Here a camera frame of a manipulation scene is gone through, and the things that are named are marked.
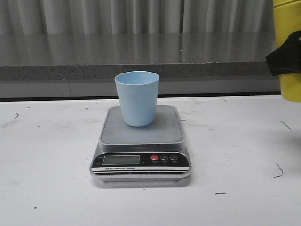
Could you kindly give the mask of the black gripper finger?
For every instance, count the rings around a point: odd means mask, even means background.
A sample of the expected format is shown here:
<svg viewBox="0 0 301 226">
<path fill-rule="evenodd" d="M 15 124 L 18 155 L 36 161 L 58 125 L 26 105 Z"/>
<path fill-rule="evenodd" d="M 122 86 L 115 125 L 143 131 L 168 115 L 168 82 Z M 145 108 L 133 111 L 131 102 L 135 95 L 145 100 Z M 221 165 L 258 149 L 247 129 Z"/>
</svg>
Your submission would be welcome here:
<svg viewBox="0 0 301 226">
<path fill-rule="evenodd" d="M 286 41 L 266 56 L 272 76 L 301 73 L 301 31 L 291 33 Z"/>
</svg>

